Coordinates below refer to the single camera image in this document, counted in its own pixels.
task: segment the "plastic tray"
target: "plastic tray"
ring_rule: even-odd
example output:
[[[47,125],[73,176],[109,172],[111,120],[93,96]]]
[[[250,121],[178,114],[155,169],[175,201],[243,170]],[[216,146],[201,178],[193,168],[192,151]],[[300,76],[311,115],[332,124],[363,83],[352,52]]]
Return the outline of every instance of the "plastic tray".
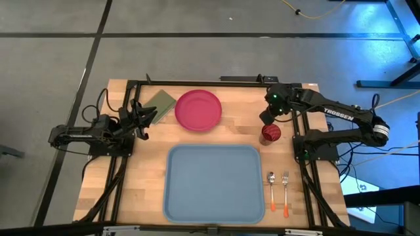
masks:
[[[252,146],[169,151],[163,213],[181,224],[256,224],[264,217],[261,159]]]

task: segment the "wooden tabletop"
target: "wooden tabletop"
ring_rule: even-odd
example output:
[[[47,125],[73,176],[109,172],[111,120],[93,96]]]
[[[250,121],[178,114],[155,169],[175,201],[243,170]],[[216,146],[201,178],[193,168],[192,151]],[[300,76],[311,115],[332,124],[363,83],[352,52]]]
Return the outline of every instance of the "wooden tabletop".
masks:
[[[118,108],[123,103],[127,80],[111,79],[108,84],[110,104]],[[317,84],[303,84],[306,89],[318,91]],[[182,87],[182,86],[142,86],[140,102],[144,104],[155,93],[163,89],[173,98],[179,99],[185,92],[205,89],[217,96],[222,104],[222,119],[210,132],[189,132],[182,128],[175,119],[174,110],[170,111],[157,125],[146,129],[150,139],[136,139],[134,152],[128,160],[121,203],[117,222],[119,224],[173,225],[163,215],[163,189],[165,187],[166,159],[168,151],[177,144],[249,144],[261,155],[262,178],[264,180],[265,215],[255,225],[232,225],[237,227],[308,227],[305,198],[301,171],[294,161],[293,123],[276,123],[282,131],[282,137],[269,146],[259,143],[263,123],[259,114],[267,107],[264,101],[265,88],[245,87]],[[102,113],[117,115],[105,104]],[[310,128],[327,131],[323,113],[308,113]],[[301,133],[303,124],[300,120]],[[99,157],[86,169],[81,186],[74,220],[82,218],[98,200],[104,191],[109,157]],[[341,191],[337,170],[327,161],[318,161],[318,172],[322,193],[333,211],[349,225],[347,210]],[[281,176],[289,171],[287,198],[289,218],[283,217],[284,187],[281,182],[274,183],[274,200],[277,211],[270,210],[270,188],[266,175],[272,171]],[[114,196],[110,197],[106,219],[110,212]],[[320,224],[318,207],[312,196],[316,224]]]

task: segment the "gray floor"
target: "gray floor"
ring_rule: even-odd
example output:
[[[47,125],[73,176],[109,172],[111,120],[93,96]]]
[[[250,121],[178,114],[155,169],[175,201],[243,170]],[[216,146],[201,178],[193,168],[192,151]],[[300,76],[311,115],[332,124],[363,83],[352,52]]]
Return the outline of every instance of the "gray floor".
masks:
[[[290,0],[321,14],[336,5]],[[409,34],[420,32],[405,1],[392,1]],[[0,0],[0,31],[95,32],[105,1]],[[307,20],[277,0],[114,1],[105,32],[397,33],[383,3],[345,3],[321,20]],[[54,150],[50,129],[65,123],[92,39],[0,39],[0,144],[26,152],[0,158],[0,228],[32,223]],[[403,41],[365,39],[102,39],[81,107],[93,104],[108,79],[213,80],[221,75],[276,75],[282,82],[319,83],[328,98],[369,108],[413,90],[359,89],[359,79],[392,80],[412,65]],[[377,113],[391,126],[387,147],[416,141],[420,111],[413,96]],[[332,119],[336,129],[349,123]],[[85,125],[79,118],[77,125]],[[346,150],[340,145],[340,151]],[[69,149],[87,151],[86,146]],[[356,156],[355,163],[372,156]],[[46,224],[72,220],[86,158],[67,154]],[[357,167],[360,179],[391,188],[419,183],[416,157],[392,156]]]

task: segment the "green napkin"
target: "green napkin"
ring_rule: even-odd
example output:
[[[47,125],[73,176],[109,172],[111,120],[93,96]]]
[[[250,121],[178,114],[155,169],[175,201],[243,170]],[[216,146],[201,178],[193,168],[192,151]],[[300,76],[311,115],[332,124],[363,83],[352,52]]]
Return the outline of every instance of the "green napkin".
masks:
[[[157,114],[153,118],[152,124],[157,124],[176,104],[176,100],[164,90],[157,92],[152,99],[146,102],[143,107],[155,106]]]

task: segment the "red plate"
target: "red plate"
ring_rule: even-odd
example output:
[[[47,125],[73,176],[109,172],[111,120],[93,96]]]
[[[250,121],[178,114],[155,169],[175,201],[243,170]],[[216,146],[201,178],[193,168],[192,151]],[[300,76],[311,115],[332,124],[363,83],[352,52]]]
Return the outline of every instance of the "red plate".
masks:
[[[222,105],[206,90],[191,90],[182,95],[175,106],[175,117],[180,125],[191,131],[211,130],[220,121]]]

